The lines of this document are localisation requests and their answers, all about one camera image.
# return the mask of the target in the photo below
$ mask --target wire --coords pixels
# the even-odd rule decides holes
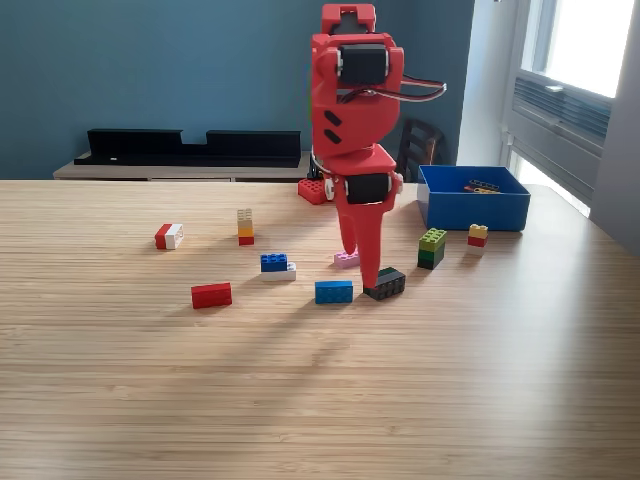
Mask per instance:
[[[401,102],[430,102],[431,100],[435,100],[436,98],[441,97],[447,91],[446,83],[436,82],[433,80],[422,80],[420,78],[411,77],[409,75],[403,75],[402,84],[424,88],[435,88],[437,90],[426,95],[411,95],[408,93],[393,92],[391,90],[384,90],[375,87],[366,87],[352,90],[351,92],[343,95],[340,98],[339,103],[349,103],[359,95],[381,95],[383,97],[393,98]]]

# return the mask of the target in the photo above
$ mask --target blue lego brick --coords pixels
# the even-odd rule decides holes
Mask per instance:
[[[316,303],[353,302],[353,282],[316,282]]]
[[[287,255],[284,253],[260,255],[260,269],[263,272],[286,272]]]

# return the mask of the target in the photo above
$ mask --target lego brick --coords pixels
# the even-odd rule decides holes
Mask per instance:
[[[429,270],[433,270],[435,267],[438,266],[438,264],[444,258],[445,247],[446,247],[446,245],[442,245],[435,252],[425,252],[423,250],[419,250],[418,251],[418,264],[421,261],[429,262],[430,264],[432,264],[432,268],[430,268]]]
[[[474,247],[484,248],[487,244],[488,238],[476,238],[469,235],[467,237],[467,245],[473,245]]]
[[[500,187],[498,187],[497,185],[493,185],[491,183],[481,182],[479,180],[471,180],[469,181],[469,183],[473,185],[473,187],[475,188],[481,188],[483,190],[491,190],[495,193],[500,192]]]
[[[158,250],[175,250],[184,238],[181,223],[165,223],[155,235]]]
[[[470,255],[478,255],[478,256],[483,256],[484,255],[484,248],[483,247],[474,247],[473,245],[467,245],[467,253]]]
[[[244,245],[253,245],[254,238],[253,237],[238,237],[238,245],[241,247]]]
[[[400,273],[395,268],[392,268],[392,267],[385,268],[384,270],[380,270],[378,272],[377,283],[378,284],[388,283],[403,277],[404,277],[404,273]]]
[[[194,309],[231,305],[231,284],[227,282],[191,287],[191,303]]]
[[[251,220],[242,220],[238,222],[238,229],[240,228],[253,228],[253,222]]]
[[[253,228],[253,211],[250,208],[238,210],[238,228]]]
[[[284,253],[260,255],[260,270],[262,272],[286,272],[287,255]]]
[[[446,241],[447,232],[432,228],[420,239],[420,250],[435,252],[436,249],[440,248]]]
[[[316,282],[316,303],[351,303],[353,302],[353,282]]]
[[[384,300],[404,292],[406,277],[395,268],[385,268],[378,272],[375,288],[364,288],[363,292],[374,300]]]
[[[164,236],[167,250],[175,250],[184,239],[184,229],[181,223],[174,223]]]
[[[360,255],[358,249],[349,255],[347,252],[338,252],[333,256],[333,264],[338,268],[351,268],[360,265]]]
[[[327,202],[324,193],[324,180],[303,179],[298,182],[298,195],[313,205],[321,205]]]
[[[436,255],[435,252],[429,252],[428,250],[418,250],[418,260],[426,260],[428,262],[433,262],[435,255]]]
[[[253,227],[238,227],[239,237],[253,237]]]
[[[296,279],[296,264],[287,263],[286,272],[262,272],[260,280],[263,282],[293,282]]]
[[[469,227],[469,236],[476,238],[487,238],[489,236],[489,229],[484,225],[476,225],[475,223]]]
[[[420,260],[418,259],[418,268],[424,268],[427,270],[433,270],[436,268],[436,264],[433,263],[433,260]]]
[[[171,228],[171,224],[165,223],[162,227],[160,227],[160,230],[158,230],[158,232],[156,233],[155,240],[156,240],[156,248],[158,250],[167,249],[167,241],[166,241],[165,235],[167,234],[170,228]]]

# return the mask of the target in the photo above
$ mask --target white wall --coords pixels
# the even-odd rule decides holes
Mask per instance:
[[[476,0],[458,165],[498,165],[518,5]]]
[[[639,86],[640,1],[636,1],[591,205],[591,220],[635,255],[640,255]]]

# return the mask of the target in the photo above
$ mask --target window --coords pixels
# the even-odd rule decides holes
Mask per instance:
[[[590,204],[634,7],[634,0],[519,2],[503,165],[515,151]]]
[[[532,0],[522,68],[615,97],[634,0]]]
[[[571,195],[567,189],[563,188],[558,182],[553,181],[551,177],[545,175],[540,169],[516,152],[512,152],[510,169],[520,183],[524,185],[544,185],[545,187],[551,188],[551,190],[564,198],[582,215],[589,218],[591,209],[585,203],[578,200],[574,195]]]

